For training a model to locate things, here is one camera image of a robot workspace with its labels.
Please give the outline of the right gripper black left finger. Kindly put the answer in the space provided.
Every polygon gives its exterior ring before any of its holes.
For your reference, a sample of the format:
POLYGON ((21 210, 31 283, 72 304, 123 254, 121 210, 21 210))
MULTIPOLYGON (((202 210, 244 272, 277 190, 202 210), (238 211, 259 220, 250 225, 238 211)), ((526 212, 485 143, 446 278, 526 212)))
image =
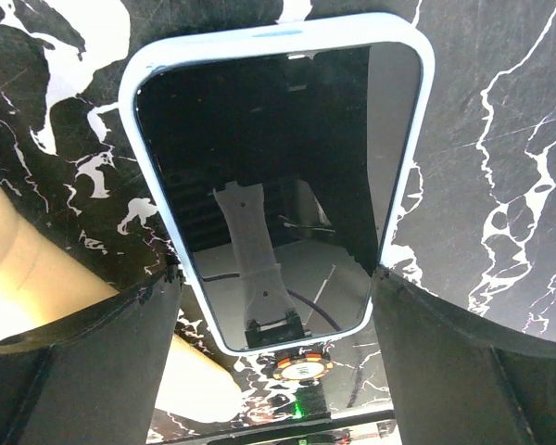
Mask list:
POLYGON ((175 266, 0 341, 0 444, 143 444, 183 291, 175 266))

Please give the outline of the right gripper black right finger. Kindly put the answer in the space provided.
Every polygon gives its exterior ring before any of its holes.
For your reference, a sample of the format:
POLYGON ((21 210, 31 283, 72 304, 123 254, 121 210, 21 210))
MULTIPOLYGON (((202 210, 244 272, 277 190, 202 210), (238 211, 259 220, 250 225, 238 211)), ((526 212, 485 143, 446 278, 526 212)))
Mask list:
POLYGON ((556 343, 379 267, 373 323, 405 444, 556 444, 556 343))

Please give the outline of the phone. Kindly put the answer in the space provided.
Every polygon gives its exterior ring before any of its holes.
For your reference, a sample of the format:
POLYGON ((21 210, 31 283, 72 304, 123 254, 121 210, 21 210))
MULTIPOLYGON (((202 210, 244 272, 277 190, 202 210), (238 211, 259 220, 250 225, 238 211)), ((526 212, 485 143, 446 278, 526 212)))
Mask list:
POLYGON ((393 240, 436 62, 383 12, 140 49, 120 118, 219 348, 361 330, 393 240))

